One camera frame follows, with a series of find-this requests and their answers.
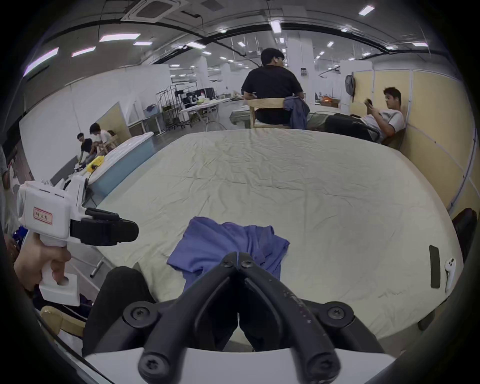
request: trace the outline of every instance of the yellow partition wall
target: yellow partition wall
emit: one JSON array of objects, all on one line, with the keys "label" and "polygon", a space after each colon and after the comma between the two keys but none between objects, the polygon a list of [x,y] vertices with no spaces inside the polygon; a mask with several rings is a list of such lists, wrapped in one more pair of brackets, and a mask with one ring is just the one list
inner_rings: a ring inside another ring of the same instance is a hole
[{"label": "yellow partition wall", "polygon": [[386,109],[384,89],[395,87],[402,94],[402,113],[407,116],[408,98],[410,96],[410,71],[375,71],[373,87],[373,106]]},{"label": "yellow partition wall", "polygon": [[367,107],[363,103],[366,98],[372,98],[373,71],[354,72],[355,96],[350,103],[350,114],[365,116]]},{"label": "yellow partition wall", "polygon": [[458,215],[465,208],[472,208],[480,216],[480,148],[477,146],[470,177],[465,181],[465,187],[455,203],[452,217]]},{"label": "yellow partition wall", "polygon": [[446,76],[413,71],[408,123],[441,145],[465,170],[474,122],[463,84]]},{"label": "yellow partition wall", "polygon": [[118,144],[123,143],[125,140],[132,137],[127,128],[127,123],[125,122],[119,103],[116,103],[110,108],[105,115],[97,120],[97,123],[100,125],[101,129],[115,132],[119,138]]},{"label": "yellow partition wall", "polygon": [[447,207],[463,179],[463,172],[455,161],[427,136],[412,127],[407,127],[401,152],[425,176]]}]

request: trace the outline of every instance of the label sticker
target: label sticker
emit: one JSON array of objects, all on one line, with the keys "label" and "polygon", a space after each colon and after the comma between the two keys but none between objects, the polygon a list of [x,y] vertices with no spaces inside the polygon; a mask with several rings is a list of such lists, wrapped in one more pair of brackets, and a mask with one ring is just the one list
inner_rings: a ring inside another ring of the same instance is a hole
[{"label": "label sticker", "polygon": [[44,223],[47,223],[47,224],[52,224],[52,219],[53,219],[53,216],[51,213],[47,212],[47,211],[44,211],[40,208],[37,208],[37,207],[34,207],[33,208],[33,218],[34,219],[37,219],[37,220],[40,220],[40,221],[43,221]]}]

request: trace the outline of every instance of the metal rack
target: metal rack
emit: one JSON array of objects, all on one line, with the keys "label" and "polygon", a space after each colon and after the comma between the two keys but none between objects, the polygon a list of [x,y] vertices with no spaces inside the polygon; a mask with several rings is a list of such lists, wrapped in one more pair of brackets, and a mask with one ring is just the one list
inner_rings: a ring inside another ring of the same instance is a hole
[{"label": "metal rack", "polygon": [[182,121],[180,118],[180,111],[183,109],[182,103],[175,96],[177,87],[170,85],[168,88],[156,95],[158,97],[158,107],[160,109],[160,116],[165,125],[165,130],[176,129],[177,127],[185,128],[185,125],[190,125],[190,121]]}]

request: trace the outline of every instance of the person sitting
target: person sitting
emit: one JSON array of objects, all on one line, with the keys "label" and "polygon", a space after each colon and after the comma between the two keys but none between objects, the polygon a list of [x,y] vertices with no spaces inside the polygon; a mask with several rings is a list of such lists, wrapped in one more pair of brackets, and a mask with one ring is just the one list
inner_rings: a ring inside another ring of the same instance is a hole
[{"label": "person sitting", "polygon": [[[393,136],[405,128],[405,120],[400,111],[402,95],[394,87],[385,88],[384,95],[388,109],[378,110],[373,107],[369,99],[366,99],[366,116],[360,119],[341,114],[329,116],[325,121],[325,131],[376,143],[381,143],[385,138]],[[366,125],[369,129],[363,129],[362,125]]]},{"label": "person sitting", "polygon": [[98,147],[97,149],[98,153],[100,153],[103,150],[103,148],[105,148],[103,144],[108,143],[112,138],[112,135],[110,133],[108,133],[104,129],[100,129],[100,125],[98,125],[98,123],[93,123],[90,126],[90,134],[94,136],[93,145],[95,147]]},{"label": "person sitting", "polygon": [[[243,83],[243,98],[280,98],[298,96],[305,98],[302,87],[295,75],[283,67],[285,56],[275,48],[266,48],[260,56],[262,67],[250,71]],[[255,112],[255,117],[272,125],[288,125],[291,111],[278,108],[263,108]]]},{"label": "person sitting", "polygon": [[[80,146],[80,158],[78,159],[78,164],[88,164],[96,157],[96,148],[92,145],[92,139],[85,139],[83,133],[77,135],[77,140],[82,143]],[[87,153],[87,156],[84,161],[82,161],[84,152]]]}]

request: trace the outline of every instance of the blue cloth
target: blue cloth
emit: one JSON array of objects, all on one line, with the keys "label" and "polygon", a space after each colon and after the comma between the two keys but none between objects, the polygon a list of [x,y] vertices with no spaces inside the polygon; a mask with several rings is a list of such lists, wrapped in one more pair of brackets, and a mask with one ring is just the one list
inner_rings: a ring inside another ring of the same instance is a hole
[{"label": "blue cloth", "polygon": [[307,129],[307,116],[310,112],[307,103],[298,96],[289,96],[283,101],[283,109],[292,111],[290,123],[288,124],[290,128]]},{"label": "blue cloth", "polygon": [[280,279],[280,262],[289,244],[275,235],[271,226],[241,227],[234,223],[218,224],[207,217],[194,217],[167,264],[183,272],[186,280],[183,290],[230,252],[249,253],[259,266]]}]

